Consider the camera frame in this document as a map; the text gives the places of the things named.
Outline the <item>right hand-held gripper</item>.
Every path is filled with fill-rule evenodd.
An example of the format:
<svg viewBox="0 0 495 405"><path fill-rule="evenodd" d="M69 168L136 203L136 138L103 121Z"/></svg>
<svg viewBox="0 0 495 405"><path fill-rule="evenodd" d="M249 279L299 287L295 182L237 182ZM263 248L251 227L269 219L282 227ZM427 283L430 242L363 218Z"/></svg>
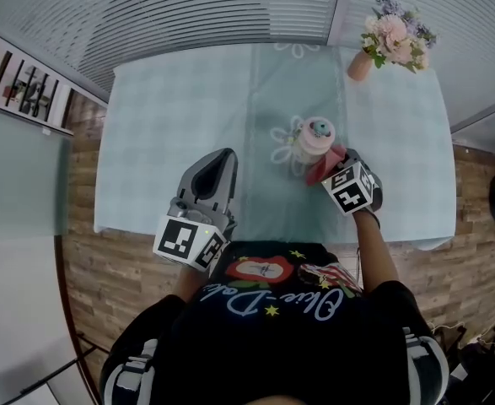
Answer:
<svg viewBox="0 0 495 405"><path fill-rule="evenodd" d="M379 177L363 162L359 153L348 148L343 169L327 177L321 185L344 216L360 210L378 211L383 203Z"/></svg>

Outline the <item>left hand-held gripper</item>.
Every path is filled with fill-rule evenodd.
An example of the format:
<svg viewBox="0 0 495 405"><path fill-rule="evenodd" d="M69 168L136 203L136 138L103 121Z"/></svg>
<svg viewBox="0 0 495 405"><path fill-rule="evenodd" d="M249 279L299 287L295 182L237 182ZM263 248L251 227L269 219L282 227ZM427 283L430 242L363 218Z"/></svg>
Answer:
<svg viewBox="0 0 495 405"><path fill-rule="evenodd" d="M180 179L178 197L172 198L168 213L159 219L153 252L206 272L236 226L229 205L237 170L238 159L231 148L211 152L188 168Z"/></svg>

